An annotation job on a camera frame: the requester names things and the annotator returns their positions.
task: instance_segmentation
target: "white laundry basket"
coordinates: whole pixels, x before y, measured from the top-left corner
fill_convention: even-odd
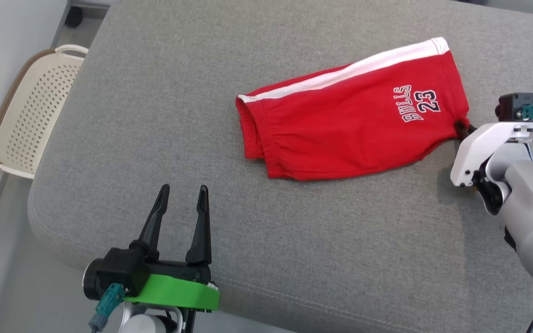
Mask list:
[[[65,98],[81,68],[85,47],[63,45],[32,57],[18,74],[0,109],[0,169],[28,179],[40,162],[44,147]]]

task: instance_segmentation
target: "teal connector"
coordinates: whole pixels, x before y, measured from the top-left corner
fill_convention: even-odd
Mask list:
[[[108,317],[124,300],[125,291],[118,283],[112,283],[96,307],[96,314],[89,321],[92,333],[101,332],[108,323]]]
[[[533,119],[533,105],[522,107],[522,119]]]

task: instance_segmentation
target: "gray sofa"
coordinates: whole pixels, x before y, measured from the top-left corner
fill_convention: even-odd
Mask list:
[[[533,92],[524,13],[446,0],[120,2],[40,162],[32,230],[83,268],[126,247],[169,183],[159,250],[182,260],[205,184],[224,312],[299,333],[522,332],[533,280],[480,199],[450,183],[455,142],[400,169],[309,183],[268,179],[243,155],[239,93],[437,36],[472,124],[496,121],[500,95]]]

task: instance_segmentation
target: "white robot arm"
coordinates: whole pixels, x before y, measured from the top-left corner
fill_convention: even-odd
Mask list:
[[[501,108],[503,98],[514,96],[525,94],[501,97]],[[520,115],[512,105],[505,108],[508,116]],[[486,210],[501,218],[505,240],[533,278],[533,148],[527,139],[533,116],[502,120],[508,116],[498,111],[501,122],[485,124],[463,138],[450,179],[456,186],[474,187]]]

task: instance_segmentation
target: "perforated holes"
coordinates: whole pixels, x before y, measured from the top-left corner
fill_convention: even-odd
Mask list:
[[[34,173],[35,158],[53,116],[59,112],[80,70],[59,65],[47,70],[36,82],[9,137],[6,153],[10,162]]]

